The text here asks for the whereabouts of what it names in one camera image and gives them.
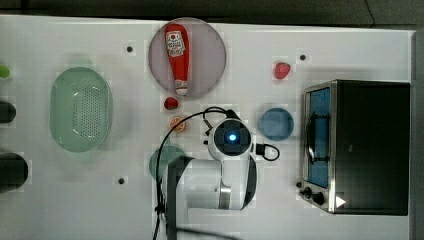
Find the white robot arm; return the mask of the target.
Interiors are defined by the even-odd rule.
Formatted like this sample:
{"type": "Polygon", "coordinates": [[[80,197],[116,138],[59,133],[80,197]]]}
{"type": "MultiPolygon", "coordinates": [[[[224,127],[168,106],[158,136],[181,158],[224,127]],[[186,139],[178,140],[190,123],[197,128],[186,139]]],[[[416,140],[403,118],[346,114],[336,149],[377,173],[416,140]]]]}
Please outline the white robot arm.
{"type": "Polygon", "coordinates": [[[241,211],[255,195],[254,137],[241,120],[226,118],[212,127],[207,149],[208,159],[181,156],[164,171],[168,240],[188,229],[190,208],[241,211]]]}

